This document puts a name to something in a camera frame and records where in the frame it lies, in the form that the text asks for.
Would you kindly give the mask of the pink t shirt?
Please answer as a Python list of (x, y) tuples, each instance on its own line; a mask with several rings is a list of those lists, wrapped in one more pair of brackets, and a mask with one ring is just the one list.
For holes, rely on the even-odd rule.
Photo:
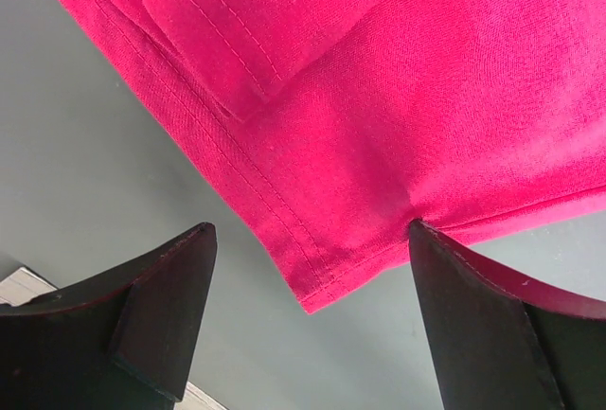
[(306, 312), (605, 206), (605, 0), (59, 0)]

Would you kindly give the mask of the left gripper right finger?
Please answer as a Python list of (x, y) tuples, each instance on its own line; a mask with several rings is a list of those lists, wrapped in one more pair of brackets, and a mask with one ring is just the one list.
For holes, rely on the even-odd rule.
[(409, 251), (447, 409), (602, 409), (605, 303), (511, 269), (415, 220)]

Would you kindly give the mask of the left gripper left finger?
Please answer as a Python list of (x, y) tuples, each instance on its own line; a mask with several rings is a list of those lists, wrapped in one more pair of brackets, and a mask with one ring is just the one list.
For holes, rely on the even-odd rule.
[(180, 402), (217, 257), (199, 223), (76, 284), (1, 307), (5, 409), (171, 409)]

